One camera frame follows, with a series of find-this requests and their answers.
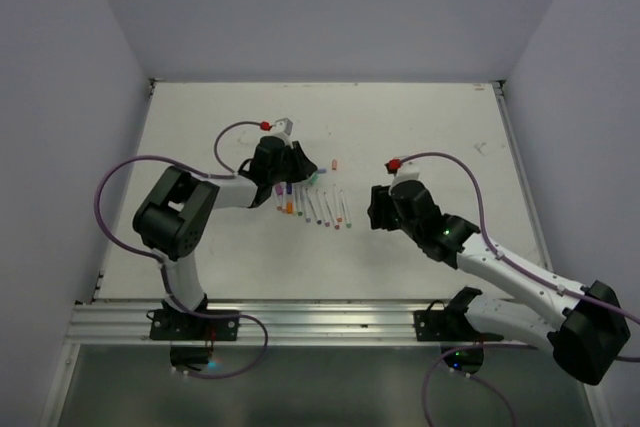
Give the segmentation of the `dark green marker pen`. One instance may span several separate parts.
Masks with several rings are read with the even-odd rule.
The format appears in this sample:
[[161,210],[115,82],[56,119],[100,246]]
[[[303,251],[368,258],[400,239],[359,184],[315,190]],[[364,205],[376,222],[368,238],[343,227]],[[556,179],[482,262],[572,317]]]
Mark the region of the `dark green marker pen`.
[[302,196],[301,187],[298,185],[294,186],[294,196],[295,196],[295,204],[296,204],[296,212],[299,217],[304,217],[304,200]]

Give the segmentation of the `light blue marker pen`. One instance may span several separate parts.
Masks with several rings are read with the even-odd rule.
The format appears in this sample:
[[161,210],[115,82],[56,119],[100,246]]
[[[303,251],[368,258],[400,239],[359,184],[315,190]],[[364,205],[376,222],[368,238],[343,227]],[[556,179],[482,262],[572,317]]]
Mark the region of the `light blue marker pen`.
[[306,223],[310,223],[311,222],[311,217],[309,215],[308,212],[308,201],[305,195],[305,190],[303,187],[301,187],[301,191],[302,191],[302,196],[303,196],[303,200],[304,200],[304,214],[305,216],[303,217]]

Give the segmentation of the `pink marker pen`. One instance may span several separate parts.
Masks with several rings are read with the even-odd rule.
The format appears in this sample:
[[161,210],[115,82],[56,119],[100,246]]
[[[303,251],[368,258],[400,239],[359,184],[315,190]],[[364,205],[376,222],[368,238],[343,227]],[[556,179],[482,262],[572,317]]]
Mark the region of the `pink marker pen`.
[[335,230],[339,230],[342,223],[342,216],[340,215],[337,197],[334,193],[325,193],[326,207],[331,216],[333,227]]

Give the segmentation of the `dark purple marker pen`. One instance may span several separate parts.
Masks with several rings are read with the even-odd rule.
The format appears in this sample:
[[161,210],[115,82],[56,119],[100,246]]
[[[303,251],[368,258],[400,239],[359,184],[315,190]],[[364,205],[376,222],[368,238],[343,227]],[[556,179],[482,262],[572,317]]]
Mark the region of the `dark purple marker pen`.
[[322,216],[318,213],[318,210],[317,210],[317,208],[316,208],[316,206],[315,206],[315,204],[314,204],[314,202],[312,200],[310,191],[308,189],[305,190],[305,195],[306,195],[307,201],[309,203],[310,210],[311,210],[311,213],[313,215],[315,223],[317,225],[322,225],[323,224]]

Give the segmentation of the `magenta marker pen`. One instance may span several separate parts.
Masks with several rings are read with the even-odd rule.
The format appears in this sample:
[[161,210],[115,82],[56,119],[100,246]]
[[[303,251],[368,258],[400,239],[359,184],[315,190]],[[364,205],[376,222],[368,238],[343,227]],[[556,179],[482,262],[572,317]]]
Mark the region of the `magenta marker pen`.
[[329,218],[329,214],[326,211],[326,207],[325,207],[325,203],[323,200],[323,197],[320,193],[319,190],[316,190],[315,192],[315,196],[316,196],[316,200],[319,204],[319,208],[320,208],[320,213],[321,213],[321,217],[322,217],[322,223],[325,227],[329,228],[331,226],[331,221]]

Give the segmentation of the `light green marker pen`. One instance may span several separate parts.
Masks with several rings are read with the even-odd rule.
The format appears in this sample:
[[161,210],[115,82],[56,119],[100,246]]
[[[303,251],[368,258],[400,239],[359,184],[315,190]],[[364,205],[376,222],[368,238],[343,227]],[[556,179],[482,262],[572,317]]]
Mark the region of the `light green marker pen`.
[[350,213],[348,198],[343,189],[340,190],[339,195],[340,195],[341,206],[343,211],[344,223],[346,228],[350,229],[352,227],[352,216]]

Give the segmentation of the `dark orange marker pen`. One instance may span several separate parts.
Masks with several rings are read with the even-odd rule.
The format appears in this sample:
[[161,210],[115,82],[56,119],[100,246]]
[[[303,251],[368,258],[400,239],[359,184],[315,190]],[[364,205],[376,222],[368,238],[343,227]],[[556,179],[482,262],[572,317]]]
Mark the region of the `dark orange marker pen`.
[[342,210],[341,210],[339,192],[338,192],[338,188],[337,188],[336,184],[333,185],[333,190],[332,191],[333,191],[334,207],[335,207],[335,210],[336,210],[336,213],[335,213],[336,221],[337,221],[337,223],[342,223],[343,214],[342,214]]

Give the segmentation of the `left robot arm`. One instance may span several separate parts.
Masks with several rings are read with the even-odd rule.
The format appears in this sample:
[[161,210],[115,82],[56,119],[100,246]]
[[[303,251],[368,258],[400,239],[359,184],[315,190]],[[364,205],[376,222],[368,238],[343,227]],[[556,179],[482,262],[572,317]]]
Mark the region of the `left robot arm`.
[[244,316],[210,310],[198,278],[195,251],[210,215],[227,208],[253,209],[280,184],[310,179],[317,165],[297,141],[260,139],[253,156],[228,178],[207,178],[187,166],[170,166],[133,218],[133,229],[159,260],[165,299],[147,313],[150,338],[161,341],[234,341]]

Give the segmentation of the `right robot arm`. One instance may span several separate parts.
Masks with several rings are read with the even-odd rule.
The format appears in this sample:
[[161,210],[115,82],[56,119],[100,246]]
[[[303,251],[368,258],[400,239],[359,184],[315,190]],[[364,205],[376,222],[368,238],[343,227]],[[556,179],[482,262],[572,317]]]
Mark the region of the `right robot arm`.
[[630,338],[611,287],[600,281],[586,287],[535,264],[518,272],[507,264],[506,250],[486,242],[475,224],[442,212],[418,180],[372,187],[367,214],[372,229],[400,230],[431,260],[507,295],[464,287],[442,310],[415,312],[420,341],[517,341],[550,354],[574,379],[597,385]]

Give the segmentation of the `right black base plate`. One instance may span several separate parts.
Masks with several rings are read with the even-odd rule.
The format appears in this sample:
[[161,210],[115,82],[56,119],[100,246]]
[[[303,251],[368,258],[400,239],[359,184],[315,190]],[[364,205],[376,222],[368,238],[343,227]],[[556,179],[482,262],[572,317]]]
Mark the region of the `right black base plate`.
[[426,309],[413,312],[413,327],[419,342],[492,342],[502,341],[503,336],[481,332],[471,326],[465,314],[470,299],[456,298],[443,309],[435,310],[432,302]]

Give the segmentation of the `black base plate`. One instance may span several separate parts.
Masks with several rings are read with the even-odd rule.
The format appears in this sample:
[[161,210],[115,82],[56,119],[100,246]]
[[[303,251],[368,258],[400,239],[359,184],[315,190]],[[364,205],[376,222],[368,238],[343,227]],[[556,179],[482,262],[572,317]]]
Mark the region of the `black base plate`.
[[443,309],[435,310],[432,302],[426,309],[413,312],[413,327],[419,342],[492,342],[502,341],[503,336],[481,332],[471,326],[465,314],[470,299],[456,298]]
[[236,341],[237,311],[214,311],[213,314],[222,318],[203,319],[171,309],[148,311],[149,338],[154,341]]

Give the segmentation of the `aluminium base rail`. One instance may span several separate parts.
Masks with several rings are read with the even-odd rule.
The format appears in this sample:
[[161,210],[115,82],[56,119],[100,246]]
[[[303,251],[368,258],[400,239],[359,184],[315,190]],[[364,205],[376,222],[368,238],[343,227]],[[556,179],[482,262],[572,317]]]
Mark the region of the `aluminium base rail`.
[[[154,341],[149,338],[148,311],[157,302],[94,302],[74,307],[65,335],[69,344],[124,346],[166,345],[185,347],[226,346],[366,346],[404,347],[453,345],[480,342],[419,342],[413,327],[413,312],[445,307],[439,301],[390,302],[213,302],[212,310],[238,310],[244,316],[237,340]],[[546,323],[535,313],[513,301],[499,299],[480,302],[481,317],[471,326],[491,332],[503,340],[540,345],[546,339]]]

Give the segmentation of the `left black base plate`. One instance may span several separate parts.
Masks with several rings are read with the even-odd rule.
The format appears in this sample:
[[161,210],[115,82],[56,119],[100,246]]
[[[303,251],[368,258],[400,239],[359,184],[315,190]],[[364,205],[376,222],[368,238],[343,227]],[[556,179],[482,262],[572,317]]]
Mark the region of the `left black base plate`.
[[171,309],[148,311],[149,338],[154,341],[236,341],[237,311],[214,311],[213,314],[222,318],[203,319]]

